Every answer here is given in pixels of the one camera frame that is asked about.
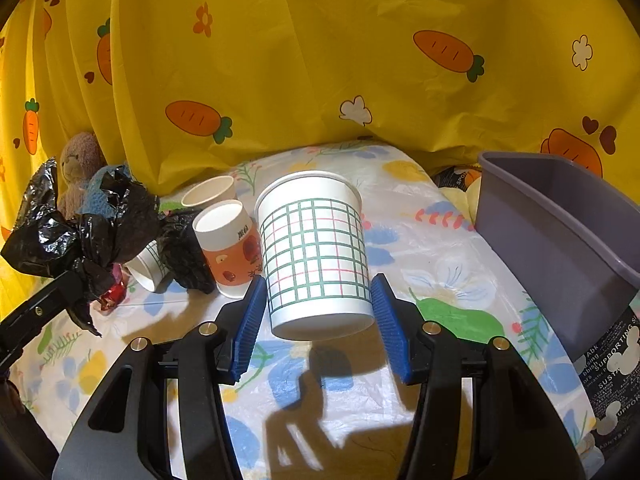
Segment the silver bolt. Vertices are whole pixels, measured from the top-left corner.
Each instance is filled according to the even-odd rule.
[[[427,334],[430,335],[438,335],[442,332],[442,327],[433,321],[427,321],[423,326],[422,330],[424,330]]]
[[[508,350],[511,345],[509,343],[509,341],[507,341],[505,338],[503,337],[497,337],[494,339],[494,346],[498,349],[498,350]]]
[[[148,341],[146,340],[146,337],[137,337],[131,342],[131,349],[134,352],[140,352],[146,348],[147,344]]]
[[[218,327],[215,323],[207,321],[198,327],[198,332],[202,335],[213,335],[218,331]]]

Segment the crumpled black plastic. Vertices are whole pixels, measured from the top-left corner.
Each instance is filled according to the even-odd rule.
[[[116,209],[116,216],[76,215],[65,220],[56,209],[58,166],[50,158],[31,177],[22,197],[14,230],[2,257],[18,272],[56,278],[66,270],[82,280],[84,301],[67,306],[76,325],[95,335],[89,303],[114,284],[111,267],[142,252],[158,234],[158,198],[130,179],[124,167],[105,174],[100,188]]]
[[[193,219],[200,210],[178,209],[160,217],[158,251],[160,259],[184,288],[197,288],[205,294],[216,288],[207,260],[202,253]]]

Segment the white paper cup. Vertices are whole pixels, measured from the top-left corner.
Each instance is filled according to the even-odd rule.
[[[244,298],[262,270],[258,231],[239,200],[223,200],[193,219],[193,230],[221,294]]]
[[[373,323],[361,208],[358,190],[326,171],[292,173],[260,194],[273,335],[331,339]]]
[[[133,260],[127,263],[127,269],[136,281],[146,290],[155,292],[162,279],[169,273],[158,255],[158,244],[153,240]]]
[[[223,200],[237,200],[234,178],[228,175],[215,176],[192,187],[182,197],[183,207],[206,208]]]

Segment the orange flower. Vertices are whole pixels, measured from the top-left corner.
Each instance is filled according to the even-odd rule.
[[[213,16],[209,14],[209,6],[204,2],[203,6],[199,6],[196,10],[196,16],[198,21],[193,25],[193,31],[196,34],[204,32],[207,38],[211,37],[211,22],[213,22]]]

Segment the yellow curtain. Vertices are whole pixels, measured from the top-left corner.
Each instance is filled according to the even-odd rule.
[[[559,153],[640,200],[640,40],[616,0],[22,0],[0,45],[4,235],[82,130],[158,194],[372,135],[428,170]],[[0,260],[0,316],[32,286]]]

